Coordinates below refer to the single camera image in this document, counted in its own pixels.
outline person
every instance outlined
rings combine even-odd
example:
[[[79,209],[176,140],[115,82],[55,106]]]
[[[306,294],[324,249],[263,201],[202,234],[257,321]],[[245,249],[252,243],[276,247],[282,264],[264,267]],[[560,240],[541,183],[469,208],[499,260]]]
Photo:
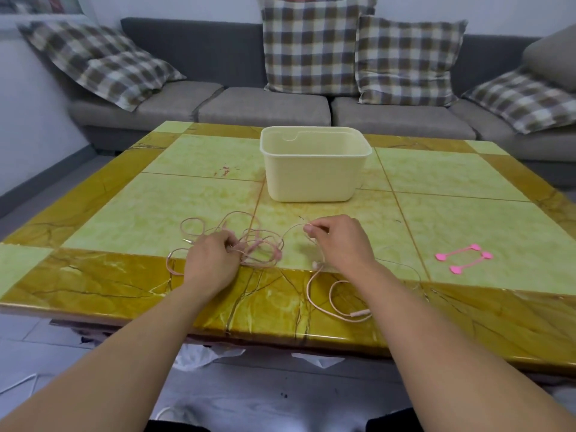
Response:
[[[356,286],[388,342],[417,414],[414,422],[398,413],[396,430],[576,430],[576,419],[550,395],[379,264],[356,219],[319,218],[304,230]],[[229,249],[237,244],[231,232],[201,236],[188,253],[181,287],[8,414],[0,431],[206,430],[148,420],[198,313],[234,280],[241,254]]]

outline green marble tile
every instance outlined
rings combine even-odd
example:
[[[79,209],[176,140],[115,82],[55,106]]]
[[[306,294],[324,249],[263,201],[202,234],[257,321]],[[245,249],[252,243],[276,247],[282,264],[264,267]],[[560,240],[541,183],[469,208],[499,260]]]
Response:
[[[256,217],[262,227],[283,234],[291,226],[329,215],[347,214],[358,218],[368,233],[376,257],[413,267],[426,279],[426,274],[410,239],[404,220],[391,192],[357,189],[342,203],[279,203],[270,198],[266,186],[262,192]],[[306,239],[302,226],[286,235],[280,268],[311,270],[314,261],[322,261],[317,246]],[[397,276],[418,280],[412,269],[385,262]]]
[[[366,165],[362,170],[360,178],[360,188],[362,189],[377,189],[379,191],[392,190],[376,151],[372,152],[366,159]]]
[[[258,182],[142,173],[62,246],[166,256],[187,246],[179,231],[182,220],[200,217],[210,228],[229,212],[254,212],[261,188]],[[241,233],[250,221],[235,215],[228,228]],[[199,233],[201,225],[194,222],[186,230]]]
[[[260,182],[266,175],[258,139],[198,135],[179,137],[144,172]]]
[[[528,200],[476,154],[377,148],[394,191]]]
[[[50,248],[0,242],[0,298],[51,252]]]
[[[433,281],[576,295],[576,241],[536,205],[396,195]],[[479,253],[461,253],[446,262],[434,256],[471,244],[492,253],[493,260],[454,275],[450,265],[470,263]]]
[[[466,141],[477,153],[482,154],[503,154],[509,156],[509,154],[502,150],[497,144],[490,141]]]
[[[190,128],[192,123],[186,121],[165,121],[155,128],[154,132],[168,132],[173,134],[183,134]]]

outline white shoe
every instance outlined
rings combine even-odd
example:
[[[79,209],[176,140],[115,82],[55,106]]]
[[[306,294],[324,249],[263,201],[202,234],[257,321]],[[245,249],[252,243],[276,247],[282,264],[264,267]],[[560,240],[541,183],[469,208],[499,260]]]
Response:
[[[200,426],[198,418],[188,406],[168,406],[161,409],[155,420],[171,423],[184,423],[190,426]]]

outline tile floor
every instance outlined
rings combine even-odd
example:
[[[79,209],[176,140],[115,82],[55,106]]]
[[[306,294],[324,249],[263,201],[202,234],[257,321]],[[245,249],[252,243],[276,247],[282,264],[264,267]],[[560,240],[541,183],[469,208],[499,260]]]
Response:
[[[104,166],[97,157],[0,219],[0,239]],[[576,192],[569,195],[576,202]],[[0,389],[33,373],[56,375],[92,348],[47,319],[0,314]],[[31,385],[0,396],[0,418],[22,403]],[[559,399],[576,412],[576,391]],[[392,363],[347,359],[322,370],[289,353],[252,348],[192,373],[172,370],[155,407],[194,406],[213,432],[235,430],[353,431],[366,420],[410,405]]]

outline coffee table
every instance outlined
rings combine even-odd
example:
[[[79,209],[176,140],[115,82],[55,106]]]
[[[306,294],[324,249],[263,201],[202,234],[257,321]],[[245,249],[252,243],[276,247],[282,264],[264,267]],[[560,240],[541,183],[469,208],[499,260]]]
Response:
[[[375,151],[350,201],[277,203],[266,189],[260,131],[163,123],[0,244],[0,309],[120,326],[182,283],[165,258],[183,246],[187,217],[213,227],[230,211],[254,212],[282,234],[347,213],[408,288],[487,348],[523,369],[576,373],[576,207],[540,177],[490,142],[366,135]],[[236,215],[228,228],[241,232],[250,222]],[[455,275],[450,265],[478,253],[435,258],[471,244],[493,259]],[[317,260],[293,229],[277,268],[242,267],[191,337],[389,356],[372,319],[350,324],[308,303]],[[182,259],[174,264],[183,269]],[[336,278],[319,276],[317,303],[328,305]],[[350,285],[335,300],[343,311],[365,308]]]

